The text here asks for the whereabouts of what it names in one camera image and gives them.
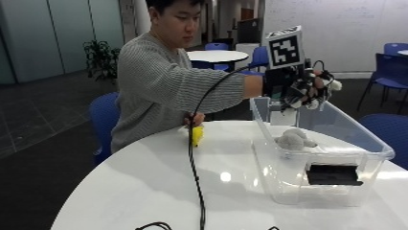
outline man's hand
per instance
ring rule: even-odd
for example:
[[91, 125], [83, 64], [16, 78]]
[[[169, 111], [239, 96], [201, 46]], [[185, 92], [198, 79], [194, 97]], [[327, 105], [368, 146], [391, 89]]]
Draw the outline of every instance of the man's hand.
[[[196, 117], [194, 117], [194, 127], [200, 126], [202, 124], [202, 122], [205, 121], [205, 114], [204, 113], [197, 113]], [[184, 123], [185, 125], [190, 125], [190, 120], [189, 118], [184, 119]]]

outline gray knit sweater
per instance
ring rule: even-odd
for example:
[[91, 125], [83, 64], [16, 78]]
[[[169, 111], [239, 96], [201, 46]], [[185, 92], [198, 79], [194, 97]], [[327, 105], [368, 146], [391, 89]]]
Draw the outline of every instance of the gray knit sweater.
[[[181, 127], [186, 112], [223, 71], [192, 68], [184, 49], [178, 54], [150, 34], [142, 34], [121, 49], [117, 63], [120, 119], [112, 131], [112, 152], [141, 138]], [[225, 80], [204, 100], [200, 111], [210, 113], [237, 105], [243, 97], [243, 75]]]

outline black object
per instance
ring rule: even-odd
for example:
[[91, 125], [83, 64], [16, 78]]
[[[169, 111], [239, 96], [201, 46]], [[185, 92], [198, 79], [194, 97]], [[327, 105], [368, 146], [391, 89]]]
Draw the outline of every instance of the black object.
[[262, 42], [262, 20], [254, 18], [238, 21], [237, 43], [261, 43]]
[[233, 38], [214, 38], [213, 43], [225, 43], [229, 45], [229, 50], [233, 50], [234, 39]]
[[360, 186], [358, 165], [311, 165], [306, 171], [310, 185]]

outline white table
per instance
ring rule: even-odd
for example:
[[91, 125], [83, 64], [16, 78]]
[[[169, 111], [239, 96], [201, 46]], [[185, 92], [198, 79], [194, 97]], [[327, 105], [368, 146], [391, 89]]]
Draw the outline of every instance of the white table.
[[241, 60], [246, 60], [249, 55], [239, 51], [192, 51], [188, 52], [190, 60], [202, 60], [213, 64], [231, 63]]
[[[208, 230], [408, 229], [408, 172], [387, 161], [366, 204], [335, 209], [277, 204], [259, 183], [251, 122], [205, 123], [196, 163]], [[84, 178], [52, 229], [130, 230], [166, 222], [200, 229], [200, 199], [186, 130], [152, 135], [113, 155]]]
[[398, 51], [398, 53], [402, 54], [403, 56], [408, 56], [408, 50]]

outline floor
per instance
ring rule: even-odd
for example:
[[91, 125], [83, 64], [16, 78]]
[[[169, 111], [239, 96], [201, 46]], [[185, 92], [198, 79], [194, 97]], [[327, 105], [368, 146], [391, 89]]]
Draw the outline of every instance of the floor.
[[0, 158], [87, 122], [89, 103], [114, 89], [85, 72], [0, 86]]
[[[340, 80], [331, 102], [356, 120], [371, 113], [396, 113], [392, 91], [380, 107], [375, 85], [356, 111], [367, 80]], [[71, 192], [93, 170], [99, 148], [88, 119], [95, 98], [116, 90], [83, 72], [0, 87], [0, 229], [49, 229]], [[408, 106], [403, 114], [408, 115]], [[216, 114], [216, 120], [251, 120], [249, 102]]]

